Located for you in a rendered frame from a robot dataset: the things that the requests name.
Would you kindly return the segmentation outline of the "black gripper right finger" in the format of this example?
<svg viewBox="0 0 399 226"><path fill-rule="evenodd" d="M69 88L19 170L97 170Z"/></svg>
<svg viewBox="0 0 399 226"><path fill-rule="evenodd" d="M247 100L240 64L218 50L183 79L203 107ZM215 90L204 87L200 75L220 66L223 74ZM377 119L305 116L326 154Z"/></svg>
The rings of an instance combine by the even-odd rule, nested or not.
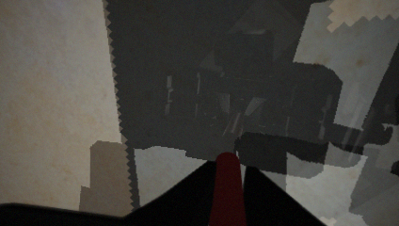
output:
<svg viewBox="0 0 399 226"><path fill-rule="evenodd" d="M247 226L327 226L256 167L246 166L243 200Z"/></svg>

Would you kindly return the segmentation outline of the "dark red peg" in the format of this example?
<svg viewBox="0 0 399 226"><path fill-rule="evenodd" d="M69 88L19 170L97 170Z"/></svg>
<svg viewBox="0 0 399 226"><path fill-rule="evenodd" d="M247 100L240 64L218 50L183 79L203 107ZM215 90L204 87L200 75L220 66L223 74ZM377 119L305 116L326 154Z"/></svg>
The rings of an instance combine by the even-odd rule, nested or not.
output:
<svg viewBox="0 0 399 226"><path fill-rule="evenodd" d="M215 189L209 226L247 226L240 160L234 153L216 158Z"/></svg>

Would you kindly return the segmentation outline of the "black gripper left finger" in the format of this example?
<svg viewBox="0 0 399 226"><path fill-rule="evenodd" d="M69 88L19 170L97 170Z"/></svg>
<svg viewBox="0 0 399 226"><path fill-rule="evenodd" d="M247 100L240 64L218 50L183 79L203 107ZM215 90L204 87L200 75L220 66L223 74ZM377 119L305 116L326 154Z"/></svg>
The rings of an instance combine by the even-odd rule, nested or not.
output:
<svg viewBox="0 0 399 226"><path fill-rule="evenodd" d="M117 217L22 203L0 203L0 226L208 226L216 161L207 161L154 201Z"/></svg>

